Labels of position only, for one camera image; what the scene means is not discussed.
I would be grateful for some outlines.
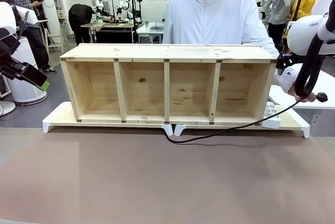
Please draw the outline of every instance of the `gray floor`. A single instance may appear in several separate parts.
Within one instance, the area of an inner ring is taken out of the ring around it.
[[[74,41],[70,40],[70,48],[73,48],[74,46]],[[69,101],[62,69],[60,67],[59,56],[61,55],[62,53],[60,51],[50,52],[50,65],[55,66],[58,73],[49,75],[48,82],[50,83],[50,88],[48,90],[48,99],[37,105],[24,106],[23,108],[17,107],[14,112],[0,118],[0,127],[42,127],[42,120],[47,115],[49,115],[60,103]],[[335,76],[335,59],[327,57],[322,65],[322,70]],[[9,95],[5,100],[13,101],[13,98]],[[308,121],[308,113],[306,111],[301,110],[298,111],[298,113]],[[335,137],[335,127],[333,127],[332,123],[334,121],[335,111],[324,111],[313,135],[320,137]]]

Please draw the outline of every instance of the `workbench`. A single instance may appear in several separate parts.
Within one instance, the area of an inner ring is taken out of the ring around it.
[[[129,33],[131,34],[131,43],[134,43],[133,34],[134,34],[134,24],[114,24],[114,23],[89,23],[81,26],[82,28],[88,28],[90,31],[91,42],[95,42],[96,31],[103,31],[108,33]]]

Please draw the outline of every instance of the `white hoodie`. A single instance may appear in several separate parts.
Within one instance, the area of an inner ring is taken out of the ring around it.
[[[259,19],[255,0],[170,0],[164,44],[260,44],[274,58],[279,53]],[[290,68],[273,84],[287,92],[297,73]]]

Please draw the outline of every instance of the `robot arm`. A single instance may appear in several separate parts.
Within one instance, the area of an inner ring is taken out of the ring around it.
[[[117,8],[117,15],[121,15],[122,14],[122,10],[125,10],[128,14],[129,18],[132,18],[132,1],[131,0],[123,0],[120,1],[119,5],[116,6]]]
[[[101,18],[102,12],[104,11],[104,4],[102,0],[93,0],[93,11],[95,12],[96,15],[96,20],[97,23],[102,23],[103,20]]]
[[[278,69],[302,63],[296,94],[307,97],[314,88],[326,55],[335,54],[335,0],[317,0],[314,14],[294,22],[287,44],[293,54],[280,55]]]
[[[18,38],[14,36],[16,21],[35,24],[38,22],[35,13],[29,9],[11,7],[8,3],[0,3],[0,10],[0,73],[11,80],[23,80],[45,91],[49,87],[47,76],[29,63],[21,63],[11,57],[20,45],[23,31]]]

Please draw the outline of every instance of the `power cord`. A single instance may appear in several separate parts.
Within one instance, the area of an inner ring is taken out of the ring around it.
[[[208,139],[208,138],[212,138],[212,137],[215,137],[215,136],[218,136],[224,132],[227,132],[227,131],[231,131],[231,130],[238,130],[238,129],[242,129],[242,128],[246,128],[246,127],[249,127],[249,126],[253,126],[253,125],[256,125],[256,124],[259,124],[261,122],[264,122],[268,119],[271,119],[271,118],[274,118],[274,117],[277,117],[278,115],[290,110],[291,108],[293,108],[294,106],[296,106],[297,104],[299,104],[301,102],[301,100],[295,102],[294,104],[292,104],[291,106],[287,107],[285,110],[282,110],[280,111],[279,113],[276,113],[272,116],[269,116],[267,118],[264,118],[264,119],[261,119],[261,120],[258,120],[256,122],[253,122],[253,123],[250,123],[250,124],[247,124],[247,125],[244,125],[244,126],[236,126],[236,127],[232,127],[232,128],[229,128],[229,129],[225,129],[225,130],[222,130],[220,132],[217,132],[215,134],[212,134],[212,135],[208,135],[208,136],[203,136],[203,137],[198,137],[198,138],[194,138],[194,139],[188,139],[188,140],[183,140],[183,141],[175,141],[173,139],[170,139],[170,137],[166,134],[166,132],[164,131],[164,134],[167,138],[167,140],[169,140],[171,143],[173,144],[186,144],[186,143],[190,143],[190,142],[193,142],[193,141],[196,141],[196,140],[200,140],[200,139]]]

